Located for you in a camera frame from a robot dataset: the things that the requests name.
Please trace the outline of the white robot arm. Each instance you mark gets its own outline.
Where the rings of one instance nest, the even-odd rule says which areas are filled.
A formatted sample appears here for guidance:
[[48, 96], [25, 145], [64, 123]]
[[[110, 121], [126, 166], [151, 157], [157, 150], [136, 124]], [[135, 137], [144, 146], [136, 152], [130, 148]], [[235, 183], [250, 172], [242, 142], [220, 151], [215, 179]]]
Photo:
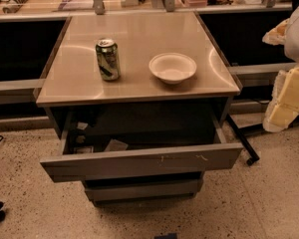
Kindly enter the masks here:
[[279, 71], [263, 120], [266, 131], [279, 132], [299, 116], [299, 6], [288, 19], [267, 32], [262, 41], [283, 45], [285, 56], [296, 63], [289, 71]]

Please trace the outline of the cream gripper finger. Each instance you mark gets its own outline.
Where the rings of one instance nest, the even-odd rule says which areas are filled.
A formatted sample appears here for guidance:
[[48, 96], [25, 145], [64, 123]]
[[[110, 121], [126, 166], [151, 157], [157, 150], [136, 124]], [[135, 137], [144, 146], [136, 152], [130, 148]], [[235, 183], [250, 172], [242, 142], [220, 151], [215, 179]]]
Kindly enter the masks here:
[[299, 116], [299, 64], [288, 72], [281, 70], [274, 82], [272, 100], [263, 120], [269, 132], [286, 129]]
[[273, 46], [284, 45], [286, 39], [285, 32], [286, 32], [287, 24], [288, 24], [288, 19], [280, 22], [276, 27], [271, 29], [263, 36], [262, 42]]

